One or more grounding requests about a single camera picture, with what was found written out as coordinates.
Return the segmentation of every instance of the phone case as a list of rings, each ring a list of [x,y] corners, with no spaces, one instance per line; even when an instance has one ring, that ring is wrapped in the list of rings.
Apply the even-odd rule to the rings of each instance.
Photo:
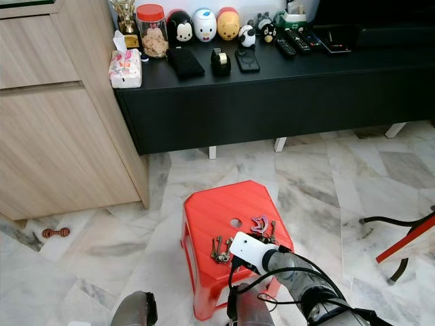
[[[260,65],[253,50],[243,49],[236,51],[236,59],[240,70],[244,73],[260,71]]]

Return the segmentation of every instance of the cartoon character figure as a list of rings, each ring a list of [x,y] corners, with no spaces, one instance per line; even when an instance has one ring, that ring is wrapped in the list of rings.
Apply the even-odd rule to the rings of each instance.
[[[273,24],[265,24],[261,28],[261,35],[266,43],[270,43],[277,36],[277,28]]]
[[[198,9],[193,15],[193,28],[201,42],[210,42],[216,35],[216,17],[209,9]]]
[[[256,46],[256,30],[253,20],[247,22],[239,31],[239,40],[245,48],[254,48]]]
[[[167,26],[171,43],[187,42],[193,38],[192,21],[188,13],[183,10],[170,12]]]
[[[259,30],[266,43],[270,43],[273,41],[273,38],[277,36],[277,29],[273,26],[269,12],[265,12],[264,14],[258,13],[256,28]]]
[[[237,36],[240,29],[239,14],[233,7],[223,7],[217,16],[217,32],[225,41]]]
[[[265,24],[272,24],[271,17],[269,17],[269,12],[265,12],[264,14],[262,14],[261,12],[259,12],[259,13],[257,14],[257,22],[256,22],[256,29],[257,29],[257,32],[260,32],[260,31],[261,31],[261,28],[262,28]]]

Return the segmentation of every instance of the red chair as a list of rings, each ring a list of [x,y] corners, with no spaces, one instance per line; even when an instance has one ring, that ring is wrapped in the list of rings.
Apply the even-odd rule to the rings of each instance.
[[[228,288],[230,262],[218,264],[211,257],[212,239],[222,236],[220,251],[226,250],[225,240],[238,231],[251,233],[256,226],[253,217],[266,215],[269,221],[267,233],[271,233],[271,221],[275,221],[275,238],[280,245],[292,251],[293,243],[282,222],[267,189],[259,183],[245,181],[192,194],[184,203],[181,246],[186,253],[190,279],[194,291],[194,313],[200,321],[209,319],[215,310],[226,307],[217,305],[222,290]],[[233,276],[233,283],[255,276],[241,267]],[[276,296],[280,284],[275,278],[265,293]]]

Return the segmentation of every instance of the jar of snacks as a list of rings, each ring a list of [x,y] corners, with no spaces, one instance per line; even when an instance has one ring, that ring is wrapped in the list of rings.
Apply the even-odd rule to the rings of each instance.
[[[136,15],[145,53],[154,58],[162,58],[169,47],[163,7],[140,5]]]

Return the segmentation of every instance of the marble floor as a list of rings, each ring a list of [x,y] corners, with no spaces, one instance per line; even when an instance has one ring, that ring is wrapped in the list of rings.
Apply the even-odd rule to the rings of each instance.
[[[157,325],[225,325],[225,310],[197,321],[186,258],[179,245],[182,204],[193,192],[244,180],[265,185],[297,253],[321,266],[348,302],[375,309],[392,325],[433,325],[435,253],[410,259],[403,277],[386,283],[397,262],[375,257],[406,229],[358,219],[414,220],[435,204],[435,130],[414,122],[394,139],[386,127],[290,137],[149,156],[151,205],[138,203],[29,220],[0,221],[0,325],[108,326],[118,304],[151,291]],[[44,228],[71,229],[44,240]],[[289,300],[281,287],[279,300]],[[278,306],[276,325],[306,325],[294,306]]]

